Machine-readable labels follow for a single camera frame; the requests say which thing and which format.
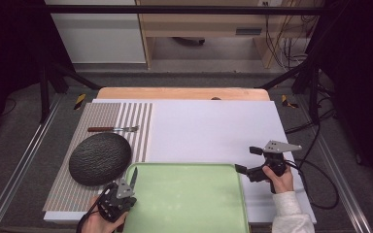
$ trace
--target fork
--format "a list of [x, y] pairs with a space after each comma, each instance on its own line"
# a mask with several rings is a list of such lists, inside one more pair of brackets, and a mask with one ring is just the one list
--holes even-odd
[[131, 126], [131, 127], [122, 127], [122, 128], [119, 128], [119, 127], [89, 127], [87, 129], [88, 132], [105, 132], [105, 131], [114, 131], [114, 132], [118, 132], [118, 131], [123, 131], [123, 132], [136, 132], [138, 131], [139, 129], [139, 125], [137, 126]]

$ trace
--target white table top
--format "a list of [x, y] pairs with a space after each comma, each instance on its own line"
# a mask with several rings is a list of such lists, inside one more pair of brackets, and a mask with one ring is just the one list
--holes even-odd
[[[149, 162], [209, 162], [260, 166], [264, 157], [249, 152], [270, 140], [288, 143], [272, 101], [235, 100], [134, 100], [95, 99], [93, 103], [153, 103], [147, 159]], [[293, 161], [292, 154], [284, 156]], [[302, 181], [294, 175], [301, 209], [317, 222]], [[241, 177], [250, 224], [272, 222], [276, 209], [269, 183], [251, 183]], [[70, 220], [77, 213], [71, 213]], [[45, 219], [65, 219], [68, 214], [47, 212]]]

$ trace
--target striped placemat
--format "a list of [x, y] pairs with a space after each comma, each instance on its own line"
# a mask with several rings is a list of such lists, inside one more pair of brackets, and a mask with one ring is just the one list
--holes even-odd
[[75, 182], [68, 169], [69, 158], [75, 147], [87, 137], [96, 134], [87, 132], [91, 126], [140, 125], [136, 133], [119, 132], [119, 134], [132, 148], [132, 163], [145, 162], [152, 110], [152, 103], [87, 103], [43, 211], [84, 212], [88, 200], [104, 188], [103, 186], [88, 187]]

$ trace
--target light green cutting board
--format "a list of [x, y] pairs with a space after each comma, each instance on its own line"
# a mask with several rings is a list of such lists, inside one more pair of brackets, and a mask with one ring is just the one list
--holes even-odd
[[135, 163], [137, 202], [124, 233], [248, 233], [239, 175], [231, 164]]

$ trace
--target hand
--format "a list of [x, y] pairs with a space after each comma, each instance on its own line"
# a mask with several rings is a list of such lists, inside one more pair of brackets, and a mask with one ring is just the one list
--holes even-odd
[[265, 175], [271, 179], [272, 184], [274, 185], [275, 192], [283, 193], [288, 191], [293, 191], [293, 178], [292, 172], [290, 171], [290, 167], [287, 165], [286, 171], [283, 173], [282, 176], [278, 177], [274, 171], [271, 170], [268, 166], [263, 166], [262, 171]]
[[[89, 201], [89, 207], [91, 207], [96, 200], [98, 199], [97, 196], [92, 197]], [[125, 222], [125, 218], [128, 215], [128, 212], [125, 212], [119, 219], [112, 223], [105, 220], [98, 211], [98, 207], [96, 206], [93, 211], [92, 215], [85, 221], [82, 232], [83, 233], [111, 233], [115, 229], [117, 229], [120, 225]]]

